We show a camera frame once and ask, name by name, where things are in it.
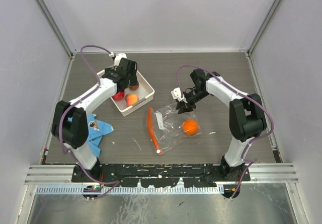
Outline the fake brown passion fruit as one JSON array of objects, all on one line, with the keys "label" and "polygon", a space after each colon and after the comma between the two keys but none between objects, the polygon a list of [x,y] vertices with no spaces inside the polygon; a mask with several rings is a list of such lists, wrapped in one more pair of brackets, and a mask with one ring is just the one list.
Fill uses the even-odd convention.
[{"label": "fake brown passion fruit", "polygon": [[131,91],[136,91],[139,88],[139,83],[137,83],[136,85],[130,86],[129,89]]}]

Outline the fake orange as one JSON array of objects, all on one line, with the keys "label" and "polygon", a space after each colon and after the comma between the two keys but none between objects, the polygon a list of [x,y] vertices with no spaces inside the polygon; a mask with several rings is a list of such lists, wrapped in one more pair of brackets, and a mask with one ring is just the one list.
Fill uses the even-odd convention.
[{"label": "fake orange", "polygon": [[196,135],[199,130],[199,125],[194,119],[187,119],[182,126],[183,132],[189,136]]}]

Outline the fake red apple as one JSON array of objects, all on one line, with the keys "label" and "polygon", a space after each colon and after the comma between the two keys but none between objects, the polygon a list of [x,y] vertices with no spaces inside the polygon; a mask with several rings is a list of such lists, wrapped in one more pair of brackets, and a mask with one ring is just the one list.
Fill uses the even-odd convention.
[{"label": "fake red apple", "polygon": [[112,99],[115,101],[122,101],[124,97],[125,93],[123,91],[119,91],[118,93],[112,96]]}]

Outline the fake peach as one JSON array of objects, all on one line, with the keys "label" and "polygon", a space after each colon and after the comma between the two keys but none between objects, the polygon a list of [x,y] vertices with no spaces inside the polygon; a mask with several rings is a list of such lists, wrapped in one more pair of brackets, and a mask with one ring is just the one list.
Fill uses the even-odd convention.
[{"label": "fake peach", "polygon": [[130,107],[139,101],[139,97],[136,94],[127,94],[125,96],[126,106]]}]

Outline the clear zip top bag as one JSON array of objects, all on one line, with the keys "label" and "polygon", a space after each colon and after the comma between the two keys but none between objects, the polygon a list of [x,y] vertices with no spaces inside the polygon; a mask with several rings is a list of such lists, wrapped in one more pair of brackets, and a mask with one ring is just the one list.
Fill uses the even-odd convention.
[{"label": "clear zip top bag", "polygon": [[149,107],[147,112],[147,131],[158,155],[162,155],[175,146],[202,133],[199,125],[196,135],[189,136],[185,134],[182,126],[187,119],[194,119],[199,125],[195,112],[178,114],[177,103],[171,103],[157,110]]}]

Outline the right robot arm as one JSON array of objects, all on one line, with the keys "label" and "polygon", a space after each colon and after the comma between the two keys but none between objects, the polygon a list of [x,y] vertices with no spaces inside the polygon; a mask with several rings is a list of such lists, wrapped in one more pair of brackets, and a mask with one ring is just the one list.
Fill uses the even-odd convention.
[{"label": "right robot arm", "polygon": [[262,101],[258,94],[247,94],[226,82],[217,72],[196,68],[190,74],[194,87],[182,91],[180,87],[171,91],[177,102],[178,114],[192,112],[196,103],[212,95],[229,109],[229,130],[232,135],[228,151],[219,166],[221,177],[233,180],[245,167],[245,156],[252,141],[259,138],[267,123]]}]

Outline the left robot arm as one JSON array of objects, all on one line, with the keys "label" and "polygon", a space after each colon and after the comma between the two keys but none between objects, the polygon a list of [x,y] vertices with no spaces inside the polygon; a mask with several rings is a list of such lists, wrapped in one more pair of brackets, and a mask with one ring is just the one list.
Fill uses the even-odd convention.
[{"label": "left robot arm", "polygon": [[90,182],[104,184],[99,180],[99,159],[87,143],[88,117],[108,98],[138,85],[136,74],[137,62],[122,57],[118,65],[104,69],[102,76],[95,74],[98,82],[85,93],[69,102],[61,100],[56,104],[51,133],[59,140],[63,153],[70,152]]}]

